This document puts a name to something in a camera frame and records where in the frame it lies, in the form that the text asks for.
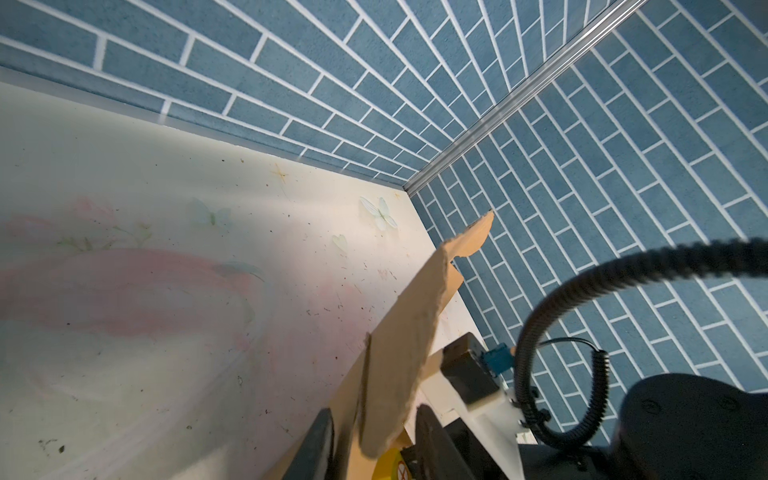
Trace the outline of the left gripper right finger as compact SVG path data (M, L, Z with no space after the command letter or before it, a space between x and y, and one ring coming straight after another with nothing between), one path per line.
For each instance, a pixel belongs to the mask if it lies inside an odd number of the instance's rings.
M459 450L427 404L417 408L415 433L421 479L474 479Z

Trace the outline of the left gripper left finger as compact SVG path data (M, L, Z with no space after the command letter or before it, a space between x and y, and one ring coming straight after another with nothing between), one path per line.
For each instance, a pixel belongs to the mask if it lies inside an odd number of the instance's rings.
M315 417L282 479L330 479L333 454L334 421L331 409L324 408Z

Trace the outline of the brown cardboard paper box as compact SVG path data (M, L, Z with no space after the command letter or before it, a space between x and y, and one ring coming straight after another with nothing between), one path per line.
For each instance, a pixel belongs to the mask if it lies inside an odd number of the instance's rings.
M366 347L331 398L332 479L370 479L377 460L403 431L430 355L439 317L464 278L452 265L488 237L489 211L443 242L368 335Z

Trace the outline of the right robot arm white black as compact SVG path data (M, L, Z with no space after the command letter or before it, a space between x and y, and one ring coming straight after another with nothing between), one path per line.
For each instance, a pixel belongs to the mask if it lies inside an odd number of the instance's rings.
M664 374L626 394L610 444L520 448L528 479L764 479L767 396Z

